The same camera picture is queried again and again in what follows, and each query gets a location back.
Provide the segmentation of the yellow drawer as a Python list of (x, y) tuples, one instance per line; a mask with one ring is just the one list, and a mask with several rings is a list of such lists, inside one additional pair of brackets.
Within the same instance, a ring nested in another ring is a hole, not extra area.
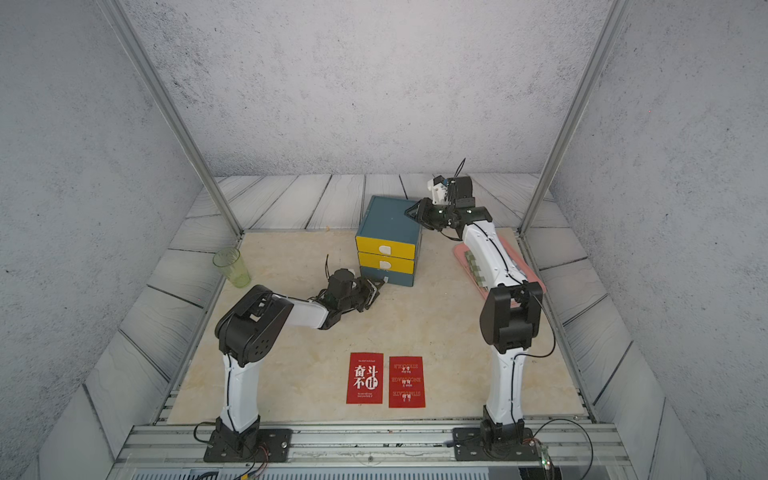
[(385, 257), (415, 260), (417, 255), (417, 248), (413, 243), (403, 243), (381, 238), (357, 236), (356, 245), (358, 251), (361, 253), (374, 254)]
[(358, 258), (362, 267), (413, 275), (415, 261), (385, 255), (359, 252)]

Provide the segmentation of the teal drawer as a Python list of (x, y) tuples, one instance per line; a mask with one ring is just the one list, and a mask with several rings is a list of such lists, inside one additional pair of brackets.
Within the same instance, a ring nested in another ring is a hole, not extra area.
[(361, 267), (361, 273), (366, 278), (385, 281), (389, 284), (412, 287), (414, 285), (414, 275), (390, 270), (382, 270), (371, 267)]

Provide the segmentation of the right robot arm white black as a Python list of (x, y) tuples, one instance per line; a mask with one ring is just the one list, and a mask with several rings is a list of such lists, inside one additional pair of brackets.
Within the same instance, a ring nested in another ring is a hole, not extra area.
[(506, 251), (492, 215), (475, 202), (470, 177), (439, 175), (427, 182), (427, 189), (430, 196), (405, 215), (428, 230), (453, 229), (470, 254), (467, 265), (476, 268), (480, 288), (487, 293), (479, 326), (494, 354), (480, 434), (484, 449), (500, 456), (529, 436), (522, 411), (523, 369), (539, 333), (544, 288)]

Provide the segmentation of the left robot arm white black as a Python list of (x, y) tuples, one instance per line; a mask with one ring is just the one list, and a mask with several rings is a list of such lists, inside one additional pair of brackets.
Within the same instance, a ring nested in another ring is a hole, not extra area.
[(338, 269), (316, 295), (299, 299), (264, 285), (252, 287), (217, 323), (215, 336), (225, 367), (225, 404), (216, 431), (233, 440), (256, 432), (260, 368), (286, 326), (328, 330), (345, 314), (364, 312), (385, 285), (383, 280)]

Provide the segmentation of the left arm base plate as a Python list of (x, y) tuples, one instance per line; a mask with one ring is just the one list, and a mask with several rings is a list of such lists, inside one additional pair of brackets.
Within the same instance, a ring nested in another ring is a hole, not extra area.
[(216, 426), (208, 441), (205, 463), (285, 463), (293, 431), (253, 427), (235, 433), (224, 425)]

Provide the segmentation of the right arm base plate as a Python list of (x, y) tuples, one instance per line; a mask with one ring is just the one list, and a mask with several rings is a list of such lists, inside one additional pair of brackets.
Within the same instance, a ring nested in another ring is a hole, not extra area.
[(496, 441), (480, 427), (457, 427), (452, 430), (450, 445), (459, 462), (533, 462), (540, 460), (535, 447), (513, 440)]

